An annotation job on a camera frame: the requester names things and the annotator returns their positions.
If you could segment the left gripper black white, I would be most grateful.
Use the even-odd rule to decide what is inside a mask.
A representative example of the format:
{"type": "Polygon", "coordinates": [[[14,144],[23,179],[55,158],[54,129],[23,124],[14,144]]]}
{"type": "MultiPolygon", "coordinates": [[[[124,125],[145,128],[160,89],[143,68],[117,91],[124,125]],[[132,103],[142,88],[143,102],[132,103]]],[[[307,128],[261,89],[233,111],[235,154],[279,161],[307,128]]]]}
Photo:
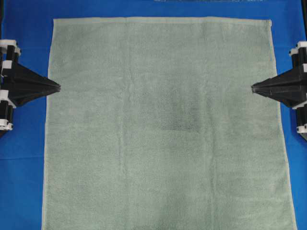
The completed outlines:
{"type": "Polygon", "coordinates": [[[21,50],[16,40],[0,40],[0,130],[13,129],[13,113],[16,107],[41,97],[60,92],[60,85],[18,63],[21,50]],[[13,81],[46,85],[26,90],[13,90],[13,81]]]}

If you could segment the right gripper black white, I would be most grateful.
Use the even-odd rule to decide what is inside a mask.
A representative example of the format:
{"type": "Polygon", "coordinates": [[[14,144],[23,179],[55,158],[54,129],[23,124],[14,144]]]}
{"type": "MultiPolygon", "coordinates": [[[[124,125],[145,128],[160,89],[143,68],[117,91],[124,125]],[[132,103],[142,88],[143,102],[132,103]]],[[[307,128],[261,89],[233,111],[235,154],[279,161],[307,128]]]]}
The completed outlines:
{"type": "Polygon", "coordinates": [[[253,93],[271,98],[295,110],[296,132],[307,132],[307,42],[299,41],[289,51],[292,69],[251,86],[253,93]]]}

